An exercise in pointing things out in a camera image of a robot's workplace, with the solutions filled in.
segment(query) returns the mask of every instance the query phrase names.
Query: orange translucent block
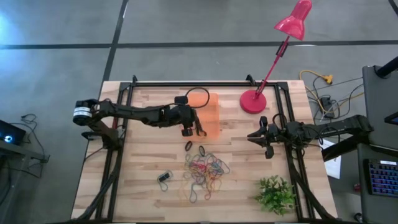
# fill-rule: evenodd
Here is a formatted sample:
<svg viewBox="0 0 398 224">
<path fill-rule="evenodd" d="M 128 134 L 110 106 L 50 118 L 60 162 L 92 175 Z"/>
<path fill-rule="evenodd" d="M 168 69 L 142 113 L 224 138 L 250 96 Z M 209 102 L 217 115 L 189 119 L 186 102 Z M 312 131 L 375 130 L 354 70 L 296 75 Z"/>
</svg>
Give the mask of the orange translucent block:
<svg viewBox="0 0 398 224">
<path fill-rule="evenodd" d="M 206 103 L 207 93 L 189 93 L 188 104 L 192 107 L 201 106 Z M 218 94 L 210 93 L 209 103 L 202 107 L 197 108 L 197 115 L 200 120 L 200 124 L 207 136 L 201 133 L 201 136 L 197 135 L 196 127 L 193 130 L 193 136 L 184 137 L 187 141 L 206 141 L 218 139 L 220 135 L 220 107 L 218 105 Z"/>
</svg>

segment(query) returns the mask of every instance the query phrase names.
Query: pink desk lamp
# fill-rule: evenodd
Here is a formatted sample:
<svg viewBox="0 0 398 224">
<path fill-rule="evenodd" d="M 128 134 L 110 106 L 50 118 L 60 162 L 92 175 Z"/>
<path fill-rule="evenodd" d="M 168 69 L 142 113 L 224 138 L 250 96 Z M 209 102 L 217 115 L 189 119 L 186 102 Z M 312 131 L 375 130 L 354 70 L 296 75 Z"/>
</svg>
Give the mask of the pink desk lamp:
<svg viewBox="0 0 398 224">
<path fill-rule="evenodd" d="M 269 70 L 266 78 L 262 82 L 260 88 L 258 88 L 257 90 L 248 90 L 242 94 L 241 107 L 247 113 L 257 114 L 266 107 L 267 100 L 266 97 L 262 94 L 262 91 L 267 83 L 267 79 L 274 69 L 279 58 L 281 58 L 285 54 L 286 48 L 288 46 L 289 37 L 292 36 L 298 40 L 304 39 L 304 20 L 310 12 L 311 7 L 311 0 L 299 0 L 294 7 L 291 15 L 286 17 L 285 19 L 282 19 L 274 27 L 275 29 L 286 33 L 288 36 L 286 37 L 286 40 L 283 41 L 280 45 L 276 53 L 274 64 L 271 66 L 271 69 Z"/>
</svg>

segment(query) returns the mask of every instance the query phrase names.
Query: lamp shade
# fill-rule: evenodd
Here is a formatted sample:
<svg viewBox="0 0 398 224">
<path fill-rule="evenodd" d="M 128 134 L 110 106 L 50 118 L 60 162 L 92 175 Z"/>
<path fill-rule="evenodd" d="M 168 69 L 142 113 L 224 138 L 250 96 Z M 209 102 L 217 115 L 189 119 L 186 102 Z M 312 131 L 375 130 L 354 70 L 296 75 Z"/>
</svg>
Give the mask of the lamp shade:
<svg viewBox="0 0 398 224">
<path fill-rule="evenodd" d="M 274 27 L 298 40 L 304 39 L 304 20 L 312 7 L 311 0 L 299 0 L 290 16 L 282 19 Z"/>
</svg>

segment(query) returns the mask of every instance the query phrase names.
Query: artificial plant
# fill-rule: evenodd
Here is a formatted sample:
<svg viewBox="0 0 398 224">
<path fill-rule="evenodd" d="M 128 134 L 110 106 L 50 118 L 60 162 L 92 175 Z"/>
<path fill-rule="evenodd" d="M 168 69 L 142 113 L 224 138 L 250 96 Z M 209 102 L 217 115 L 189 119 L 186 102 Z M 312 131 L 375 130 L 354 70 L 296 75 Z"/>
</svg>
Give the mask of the artificial plant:
<svg viewBox="0 0 398 224">
<path fill-rule="evenodd" d="M 272 176 L 268 179 L 260 179 L 259 188 L 260 194 L 255 196 L 260 205 L 261 210 L 268 210 L 277 215 L 284 215 L 294 207 L 294 197 L 292 193 L 292 186 L 278 175 Z"/>
</svg>

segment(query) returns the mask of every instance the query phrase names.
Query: cable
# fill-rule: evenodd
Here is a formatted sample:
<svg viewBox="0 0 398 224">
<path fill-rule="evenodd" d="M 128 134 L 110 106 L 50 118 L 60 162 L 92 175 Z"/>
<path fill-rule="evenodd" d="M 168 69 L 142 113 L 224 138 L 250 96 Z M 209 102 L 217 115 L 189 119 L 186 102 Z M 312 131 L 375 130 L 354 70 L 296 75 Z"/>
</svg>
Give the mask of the cable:
<svg viewBox="0 0 398 224">
<path fill-rule="evenodd" d="M 15 171 L 19 171 L 19 172 L 24 172 L 24 173 L 29 174 L 29 175 L 31 175 L 32 177 L 35 177 L 35 178 L 38 178 L 38 179 L 41 178 L 41 175 L 35 175 L 35 174 L 33 174 L 33 173 L 29 172 L 29 171 L 26 171 L 26 170 L 14 169 L 14 168 L 11 168 L 11 167 L 8 167 L 7 169 L 9 169 L 9 170 L 15 170 Z"/>
<path fill-rule="evenodd" d="M 317 98 L 317 96 L 311 91 L 310 92 L 315 98 Z M 351 97 L 351 99 L 354 99 L 354 98 L 357 98 L 357 97 L 359 97 L 359 96 L 361 96 L 361 95 L 363 95 L 364 93 L 360 93 L 360 94 L 357 94 L 357 95 L 355 95 L 355 96 L 352 96 Z M 342 102 L 342 104 L 340 104 L 337 108 L 335 108 L 334 110 L 332 110 L 332 111 L 330 111 L 331 109 L 333 109 L 333 105 L 332 105 L 332 107 L 329 109 L 329 110 L 325 110 L 324 108 L 323 108 L 323 106 L 322 106 L 322 104 L 321 104 L 321 102 L 320 102 L 320 100 L 317 98 L 317 101 L 318 101 L 318 103 L 319 103 L 319 107 L 321 108 L 321 110 L 325 113 L 325 114 L 327 114 L 327 113 L 333 113 L 333 112 L 335 112 L 336 110 L 338 110 L 339 108 L 341 108 L 348 100 L 345 100 L 345 101 L 343 101 Z"/>
<path fill-rule="evenodd" d="M 201 106 L 191 106 L 193 109 L 199 109 L 202 107 L 205 107 L 209 101 L 210 101 L 210 93 L 207 89 L 203 88 L 203 87 L 193 87 L 192 89 L 188 90 L 187 93 L 185 94 L 185 96 L 188 98 L 188 94 L 192 91 L 192 90 L 204 90 L 207 93 L 207 101 L 204 105 Z"/>
<path fill-rule="evenodd" d="M 314 98 L 312 98 L 310 96 L 307 96 L 307 97 L 309 98 L 310 101 L 312 101 L 312 102 L 314 102 L 314 103 L 316 103 L 318 105 L 317 112 L 315 112 L 315 115 L 312 117 L 313 123 L 315 124 L 315 120 L 316 120 L 317 114 L 320 111 L 319 102 L 316 99 L 314 99 Z M 325 94 L 325 95 L 319 96 L 319 98 L 323 98 L 323 97 L 331 98 L 331 95 Z"/>
<path fill-rule="evenodd" d="M 335 103 L 337 104 L 337 109 L 338 109 L 337 110 L 337 112 L 338 112 L 337 118 L 340 118 L 341 111 L 340 111 L 339 103 L 337 102 L 337 100 L 331 100 L 330 102 L 332 103 L 332 105 L 335 104 Z"/>
<path fill-rule="evenodd" d="M 323 148 L 322 146 L 317 145 L 317 144 L 307 143 L 307 145 L 309 145 L 309 146 L 316 146 L 316 147 L 319 147 L 319 148 L 321 148 L 322 150 L 324 150 L 324 148 Z"/>
<path fill-rule="evenodd" d="M 314 100 L 317 100 L 317 101 L 318 101 L 319 107 L 320 107 L 320 109 L 321 109 L 322 112 L 323 112 L 323 116 L 322 116 L 322 117 L 324 117 L 327 113 L 334 113 L 336 110 L 339 110 L 340 107 L 342 107 L 342 106 L 346 103 L 346 101 L 342 102 L 342 104 L 340 104 L 340 105 L 339 105 L 336 109 L 334 109 L 333 111 L 330 111 L 330 110 L 327 111 L 327 110 L 325 110 L 324 107 L 322 106 L 321 102 L 320 102 L 319 97 L 318 97 L 318 90 L 321 89 L 321 88 L 317 89 L 317 88 L 315 87 L 315 81 L 316 81 L 318 78 L 323 78 L 324 80 L 326 80 L 325 76 L 319 75 L 317 72 L 314 72 L 314 71 L 311 71 L 311 70 L 302 70 L 302 71 L 299 73 L 300 80 L 303 80 L 303 79 L 302 79 L 302 74 L 303 74 L 304 72 L 310 72 L 310 73 L 312 73 L 312 74 L 314 74 L 314 75 L 317 76 L 316 79 L 314 79 L 314 81 L 313 81 L 313 83 L 312 83 L 314 89 L 313 89 L 313 90 L 310 90 L 309 87 L 306 86 L 306 85 L 305 85 L 305 88 L 307 89 L 307 92 L 310 92 L 310 93 L 315 97 Z M 352 79 L 352 80 L 347 80 L 347 81 L 344 81 L 344 82 L 341 82 L 341 83 L 337 83 L 337 84 L 334 84 L 334 85 L 338 85 L 338 84 L 342 84 L 342 83 L 346 83 L 346 82 L 350 82 L 350 81 L 358 80 L 358 79 L 360 79 L 360 78 L 354 78 L 354 79 Z M 354 99 L 354 98 L 356 98 L 356 97 L 359 97 L 359 96 L 361 96 L 361 95 L 363 95 L 363 94 L 364 94 L 364 93 L 360 93 L 360 94 L 358 94 L 358 95 L 356 95 L 356 96 L 353 96 L 351 99 Z"/>
<path fill-rule="evenodd" d="M 363 84 L 361 84 L 361 85 L 359 85 L 359 86 L 357 86 L 350 94 L 349 94 L 349 98 L 348 98 L 348 111 L 347 111 L 347 113 L 345 113 L 344 115 L 339 115 L 337 118 L 335 118 L 335 119 L 338 119 L 338 118 L 340 118 L 340 117 L 343 117 L 343 116 L 346 116 L 348 113 L 349 113 L 349 111 L 350 111 L 350 109 L 351 109 L 351 100 L 352 99 L 354 99 L 354 98 L 356 98 L 356 97 L 358 97 L 358 96 L 360 96 L 360 95 L 363 95 L 363 93 L 360 93 L 360 94 L 358 94 L 358 95 L 356 95 L 356 96 L 353 96 L 353 97 L 351 97 L 351 95 L 354 93 L 354 91 L 356 90 L 356 89 L 358 89 L 359 87 L 361 87 Z"/>
<path fill-rule="evenodd" d="M 96 154 L 97 152 L 99 152 L 102 149 L 104 149 L 104 147 L 101 147 L 101 148 L 97 149 L 95 152 L 93 152 L 90 155 L 86 156 L 83 161 L 85 162 L 88 158 L 90 158 L 92 155 Z"/>
<path fill-rule="evenodd" d="M 313 80 L 313 82 L 312 82 L 312 87 L 313 87 L 313 89 L 315 90 L 315 94 L 317 95 L 317 98 L 319 98 L 319 95 L 318 95 L 318 90 L 317 90 L 317 88 L 315 87 L 315 82 L 316 82 L 317 79 L 319 79 L 319 78 L 321 78 L 321 77 L 316 77 L 316 78 Z"/>
<path fill-rule="evenodd" d="M 350 79 L 350 80 L 347 80 L 347 81 L 343 81 L 343 82 L 327 85 L 327 86 L 324 86 L 324 87 L 320 87 L 320 88 L 318 88 L 318 90 L 321 90 L 321 89 L 324 89 L 324 88 L 329 88 L 329 87 L 332 87 L 332 86 L 337 86 L 337 85 L 348 83 L 348 82 L 352 82 L 352 81 L 355 81 L 355 80 L 360 80 L 360 79 L 362 79 L 362 77 L 353 78 L 353 79 Z"/>
<path fill-rule="evenodd" d="M 284 114 L 282 114 L 282 113 L 277 113 L 277 114 L 275 114 L 275 115 L 272 117 L 272 122 L 273 122 L 274 124 L 276 124 L 276 123 L 275 123 L 275 119 L 276 119 L 277 116 L 283 117 L 285 123 L 287 124 L 287 118 L 286 118 L 286 116 L 285 116 Z"/>
<path fill-rule="evenodd" d="M 304 155 L 305 155 L 305 150 L 304 150 L 304 148 L 301 148 L 301 151 L 302 151 L 302 153 L 303 153 L 303 154 L 301 155 L 301 157 L 304 158 Z"/>
<path fill-rule="evenodd" d="M 334 110 L 331 111 L 331 112 L 334 112 L 335 110 L 337 110 L 338 108 L 340 108 L 342 105 L 344 105 L 346 102 L 348 102 L 348 111 L 347 111 L 347 113 L 345 113 L 344 115 L 342 115 L 342 116 L 340 116 L 340 117 L 346 116 L 346 115 L 349 113 L 350 109 L 351 109 L 351 100 L 354 99 L 354 98 L 357 98 L 357 97 L 359 97 L 359 96 L 361 96 L 361 95 L 364 94 L 364 93 L 360 93 L 360 94 L 357 94 L 357 95 L 355 95 L 355 96 L 352 96 L 352 94 L 354 93 L 354 91 L 357 90 L 357 89 L 358 89 L 359 87 L 361 87 L 361 86 L 363 86 L 363 84 L 360 84 L 360 85 L 358 85 L 357 87 L 355 87 L 354 90 L 349 94 L 348 100 L 341 100 L 342 103 L 339 105 L 339 107 L 337 107 L 336 109 L 334 109 Z M 326 111 L 326 113 L 330 113 L 330 110 L 331 110 L 332 108 L 333 108 L 333 105 L 332 105 L 332 107 L 331 107 L 328 111 Z"/>
<path fill-rule="evenodd" d="M 26 119 L 26 117 L 29 117 L 29 116 L 33 116 L 33 118 L 32 118 L 32 119 Z M 40 146 L 40 148 L 41 148 L 41 150 L 42 150 L 42 153 L 43 153 L 43 160 L 45 160 L 45 151 L 44 151 L 44 147 L 43 147 L 42 143 L 39 141 L 39 139 L 37 138 L 36 133 L 35 133 L 35 130 L 36 130 L 37 125 L 38 125 L 37 122 L 35 121 L 36 118 L 37 118 L 37 116 L 36 116 L 35 114 L 30 113 L 30 114 L 26 114 L 26 115 L 24 115 L 24 116 L 21 116 L 21 121 L 23 121 L 24 123 L 10 123 L 10 124 L 22 125 L 22 126 L 25 126 L 25 127 L 27 127 L 27 128 L 30 129 L 30 133 L 27 135 L 27 140 L 28 140 L 27 143 L 28 143 L 28 144 L 32 143 L 32 141 L 30 140 L 30 135 L 33 134 L 33 136 L 35 137 L 37 143 L 39 144 L 39 146 Z M 28 125 L 28 124 L 32 124 L 32 123 L 34 124 L 34 127 L 33 127 L 33 128 L 31 128 L 31 127 Z"/>
<path fill-rule="evenodd" d="M 27 127 L 28 129 L 30 129 L 30 133 L 27 135 L 27 142 L 24 142 L 24 143 L 31 144 L 32 141 L 30 140 L 30 135 L 33 134 L 33 137 L 36 139 L 37 144 L 39 144 L 40 149 L 42 150 L 42 154 L 43 154 L 43 159 L 42 159 L 40 162 L 37 162 L 37 163 L 35 163 L 35 164 L 32 164 L 32 165 L 30 165 L 30 166 L 28 167 L 28 170 L 30 170 L 31 167 L 36 166 L 36 165 L 40 165 L 40 174 L 39 174 L 39 175 L 35 175 L 35 174 L 33 174 L 33 173 L 29 172 L 29 171 L 26 171 L 26 170 L 18 170 L 18 169 L 14 169 L 14 170 L 18 170 L 18 171 L 21 171 L 21 172 L 25 172 L 25 173 L 27 173 L 27 174 L 33 175 L 33 176 L 36 177 L 36 178 L 41 178 L 41 177 L 42 177 L 42 173 L 43 173 L 43 168 L 44 168 L 44 167 L 43 167 L 43 164 L 44 164 L 44 163 L 48 163 L 50 158 L 46 158 L 44 147 L 43 147 L 42 143 L 40 142 L 40 140 L 38 139 L 38 137 L 37 137 L 37 135 L 36 135 L 36 133 L 35 133 L 35 130 L 36 130 L 37 126 L 39 125 L 39 124 L 35 121 L 36 119 L 37 119 L 36 114 L 29 113 L 29 114 L 26 114 L 26 115 L 24 115 L 24 116 L 21 116 L 21 121 L 22 121 L 23 123 L 10 123 L 10 124 L 13 124 L 13 125 L 21 125 L 21 126 L 25 126 L 25 127 Z"/>
</svg>

